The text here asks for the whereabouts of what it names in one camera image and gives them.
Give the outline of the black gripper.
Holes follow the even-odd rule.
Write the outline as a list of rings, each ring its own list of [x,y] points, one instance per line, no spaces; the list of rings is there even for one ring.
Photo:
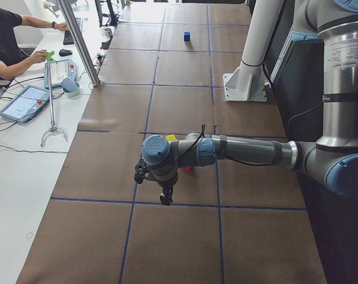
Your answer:
[[[173,190],[173,187],[178,181],[177,170],[176,169],[171,170],[169,173],[164,175],[161,175],[157,170],[154,170],[152,172],[152,175],[163,189],[163,192],[160,194],[161,204],[165,206],[170,206],[172,203],[172,195],[164,192],[170,192]]]

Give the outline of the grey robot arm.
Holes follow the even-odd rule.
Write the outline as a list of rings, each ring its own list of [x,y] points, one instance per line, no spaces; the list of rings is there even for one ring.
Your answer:
[[[157,182],[161,203],[170,205],[178,168],[228,159],[298,170],[335,194],[358,198],[358,1],[296,1],[292,35],[324,42],[323,127],[317,141],[280,143],[197,132],[168,141],[152,135],[141,145],[135,181]]]

